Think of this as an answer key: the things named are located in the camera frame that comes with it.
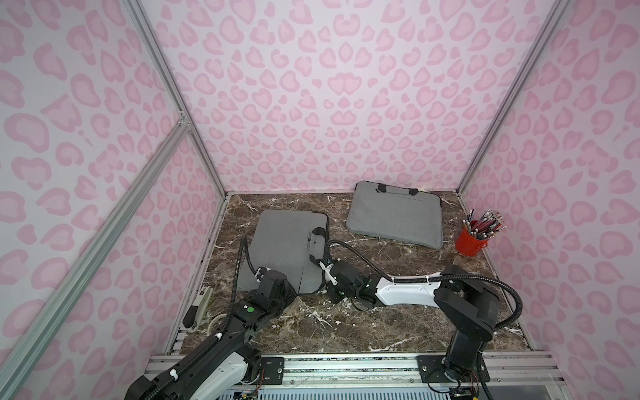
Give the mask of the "pens bundle in cup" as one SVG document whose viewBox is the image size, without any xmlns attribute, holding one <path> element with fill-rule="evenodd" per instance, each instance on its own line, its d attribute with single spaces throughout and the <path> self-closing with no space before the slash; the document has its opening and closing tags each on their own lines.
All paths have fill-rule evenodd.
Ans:
<svg viewBox="0 0 640 400">
<path fill-rule="evenodd" d="M 506 226 L 503 223 L 503 216 L 499 212 L 489 209 L 477 219 L 474 218 L 474 212 L 475 210 L 472 209 L 463 219 L 464 229 L 472 238 L 488 240 L 502 230 L 505 230 Z"/>
</svg>

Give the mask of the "aluminium frame brace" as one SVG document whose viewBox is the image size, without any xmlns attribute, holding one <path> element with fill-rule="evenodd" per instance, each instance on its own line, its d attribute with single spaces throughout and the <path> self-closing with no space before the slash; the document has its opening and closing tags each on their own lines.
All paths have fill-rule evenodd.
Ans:
<svg viewBox="0 0 640 400">
<path fill-rule="evenodd" d="M 13 398 L 35 369 L 189 130 L 188 122 L 176 124 L 17 342 L 1 368 L 2 398 Z"/>
</svg>

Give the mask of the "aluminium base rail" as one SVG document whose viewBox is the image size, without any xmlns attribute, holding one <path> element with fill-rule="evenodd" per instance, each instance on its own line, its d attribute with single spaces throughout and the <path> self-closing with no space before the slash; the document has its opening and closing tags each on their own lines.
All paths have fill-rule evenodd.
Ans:
<svg viewBox="0 0 640 400">
<path fill-rule="evenodd" d="M 262 358 L 283 358 L 283 382 L 263 383 Z M 486 352 L 481 365 L 446 375 L 441 353 L 265 354 L 258 376 L 216 399 L 570 399 L 550 353 Z"/>
</svg>

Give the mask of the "red pen cup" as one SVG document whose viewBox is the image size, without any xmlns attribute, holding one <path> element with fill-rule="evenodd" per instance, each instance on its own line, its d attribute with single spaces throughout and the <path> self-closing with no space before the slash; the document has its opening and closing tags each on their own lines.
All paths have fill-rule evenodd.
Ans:
<svg viewBox="0 0 640 400">
<path fill-rule="evenodd" d="M 488 243 L 488 239 L 477 239 L 466 228 L 463 228 L 455 241 L 455 248 L 461 255 L 473 258 L 480 254 L 488 246 Z"/>
</svg>

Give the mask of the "grey laptop bag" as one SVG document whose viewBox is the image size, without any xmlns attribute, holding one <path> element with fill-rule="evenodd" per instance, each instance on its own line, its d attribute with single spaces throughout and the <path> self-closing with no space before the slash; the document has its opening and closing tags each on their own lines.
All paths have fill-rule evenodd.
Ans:
<svg viewBox="0 0 640 400">
<path fill-rule="evenodd" d="M 328 237 L 329 218 L 325 213 L 265 210 L 248 253 L 254 268 L 280 271 L 298 294 L 313 294 L 324 283 L 319 262 L 326 258 Z"/>
<path fill-rule="evenodd" d="M 440 249 L 442 200 L 416 188 L 361 181 L 353 193 L 346 227 L 350 233 Z"/>
</svg>

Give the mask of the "grey power strip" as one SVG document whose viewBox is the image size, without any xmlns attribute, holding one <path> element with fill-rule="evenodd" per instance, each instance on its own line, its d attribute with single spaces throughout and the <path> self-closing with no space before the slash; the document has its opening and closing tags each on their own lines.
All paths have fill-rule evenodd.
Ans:
<svg viewBox="0 0 640 400">
<path fill-rule="evenodd" d="M 210 301 L 213 289 L 210 286 L 202 286 L 198 294 L 189 306 L 183 317 L 182 325 L 185 330 L 194 332 L 201 325 Z"/>
</svg>

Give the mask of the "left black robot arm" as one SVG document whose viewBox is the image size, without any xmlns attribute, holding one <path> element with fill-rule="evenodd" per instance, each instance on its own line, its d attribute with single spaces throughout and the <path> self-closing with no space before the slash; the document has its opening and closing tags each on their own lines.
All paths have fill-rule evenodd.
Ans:
<svg viewBox="0 0 640 400">
<path fill-rule="evenodd" d="M 216 399 L 236 383 L 254 380 L 259 352 L 248 342 L 297 296 L 285 274 L 265 268 L 259 274 L 258 288 L 232 306 L 218 333 L 156 378 L 138 378 L 125 398 Z"/>
</svg>

